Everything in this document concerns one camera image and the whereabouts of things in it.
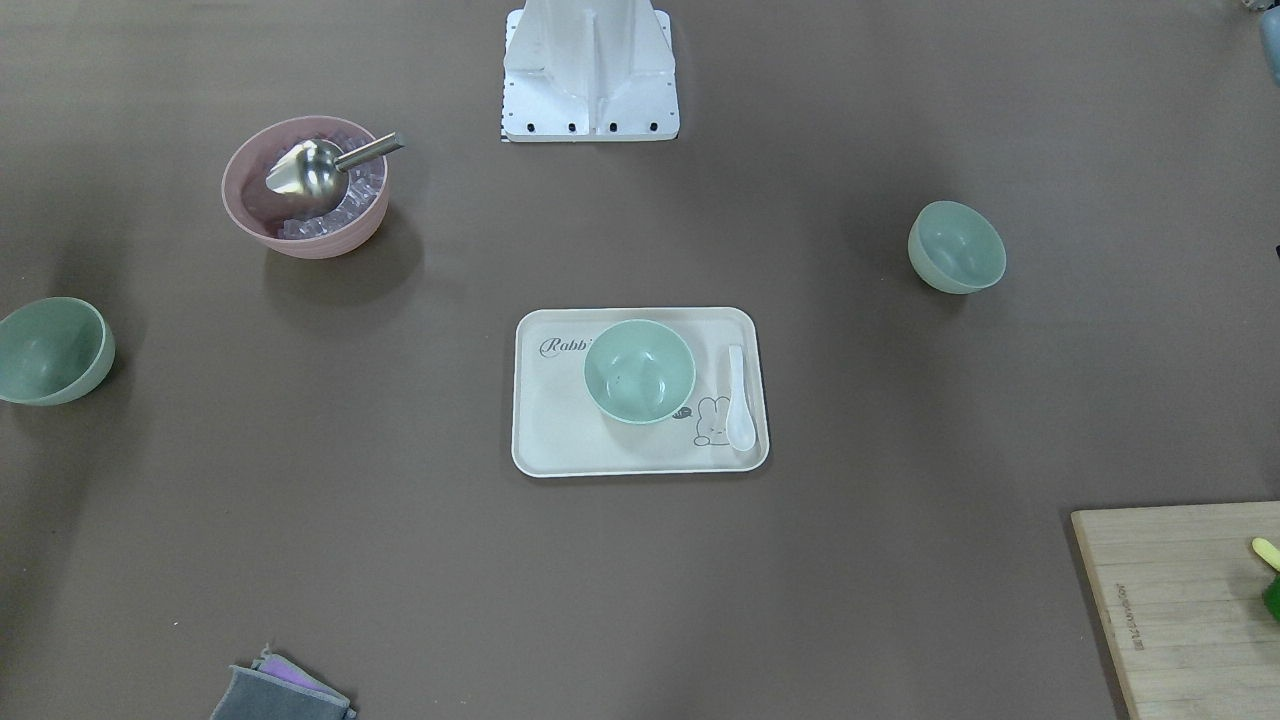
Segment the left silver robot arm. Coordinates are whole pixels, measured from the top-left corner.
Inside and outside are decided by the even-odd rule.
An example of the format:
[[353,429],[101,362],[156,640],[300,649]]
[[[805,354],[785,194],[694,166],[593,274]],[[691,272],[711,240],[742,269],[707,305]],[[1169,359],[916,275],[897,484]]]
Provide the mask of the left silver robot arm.
[[1279,14],[1279,1],[1276,1],[1260,15],[1260,40],[1268,72],[1276,86],[1280,83]]

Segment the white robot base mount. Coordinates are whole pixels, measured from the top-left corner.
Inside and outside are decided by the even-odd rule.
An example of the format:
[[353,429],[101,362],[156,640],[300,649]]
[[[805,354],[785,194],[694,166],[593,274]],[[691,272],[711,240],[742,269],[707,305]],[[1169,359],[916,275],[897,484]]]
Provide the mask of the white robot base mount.
[[526,1],[504,28],[503,141],[678,137],[672,23],[652,3]]

